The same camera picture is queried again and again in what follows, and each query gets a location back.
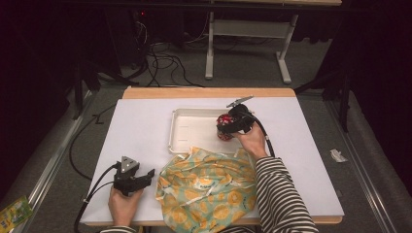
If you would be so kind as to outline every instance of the black curtain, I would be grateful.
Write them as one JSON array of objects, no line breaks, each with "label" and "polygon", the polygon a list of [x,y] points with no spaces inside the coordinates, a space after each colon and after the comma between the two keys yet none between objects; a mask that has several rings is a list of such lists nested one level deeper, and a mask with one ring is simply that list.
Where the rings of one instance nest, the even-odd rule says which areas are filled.
[{"label": "black curtain", "polygon": [[317,78],[341,69],[350,51],[357,55],[346,70],[351,74],[351,89],[385,155],[412,194],[412,17],[405,6],[405,0],[355,1],[352,8],[372,13],[345,18]]},{"label": "black curtain", "polygon": [[47,1],[0,6],[0,199],[69,105],[72,74],[55,7]]}]

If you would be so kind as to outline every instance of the white tray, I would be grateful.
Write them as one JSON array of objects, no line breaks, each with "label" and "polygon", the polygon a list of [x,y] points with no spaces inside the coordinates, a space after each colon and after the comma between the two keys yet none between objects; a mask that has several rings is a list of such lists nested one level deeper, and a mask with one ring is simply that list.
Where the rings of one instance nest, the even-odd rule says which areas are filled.
[{"label": "white tray", "polygon": [[228,109],[177,109],[173,111],[169,150],[187,153],[190,147],[212,152],[235,153],[242,145],[235,138],[223,141],[218,138],[216,119],[227,114]]}]

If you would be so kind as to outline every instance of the yellow package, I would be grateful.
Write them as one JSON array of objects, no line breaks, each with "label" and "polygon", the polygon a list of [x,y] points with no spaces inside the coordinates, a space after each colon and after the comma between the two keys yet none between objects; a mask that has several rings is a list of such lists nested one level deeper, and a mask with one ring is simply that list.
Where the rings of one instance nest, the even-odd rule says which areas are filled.
[{"label": "yellow package", "polygon": [[0,233],[7,233],[33,214],[27,198],[22,196],[0,212]]}]

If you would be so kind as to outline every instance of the striped sleeve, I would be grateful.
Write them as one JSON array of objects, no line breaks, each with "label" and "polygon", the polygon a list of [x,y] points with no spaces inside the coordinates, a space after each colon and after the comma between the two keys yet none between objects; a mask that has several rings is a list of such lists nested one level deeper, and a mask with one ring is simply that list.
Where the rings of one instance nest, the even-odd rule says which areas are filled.
[{"label": "striped sleeve", "polygon": [[246,226],[231,226],[220,231],[219,233],[255,233],[255,231]]},{"label": "striped sleeve", "polygon": [[263,232],[319,232],[282,159],[261,158],[256,170],[257,206]]},{"label": "striped sleeve", "polygon": [[136,230],[128,226],[112,226],[109,229],[100,231],[100,233],[136,233]]}]

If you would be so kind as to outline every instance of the red ball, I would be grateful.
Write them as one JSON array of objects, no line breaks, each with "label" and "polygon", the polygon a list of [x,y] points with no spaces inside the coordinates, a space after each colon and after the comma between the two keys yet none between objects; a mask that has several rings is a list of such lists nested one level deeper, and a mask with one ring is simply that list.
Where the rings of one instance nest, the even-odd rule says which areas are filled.
[{"label": "red ball", "polygon": [[[230,116],[229,114],[223,114],[218,117],[218,119],[216,120],[216,123],[217,125],[226,125],[226,124],[232,123],[233,121],[234,120],[232,116]],[[219,129],[218,129],[218,137],[224,141],[229,141],[230,139],[233,138],[231,134],[225,134]]]}]

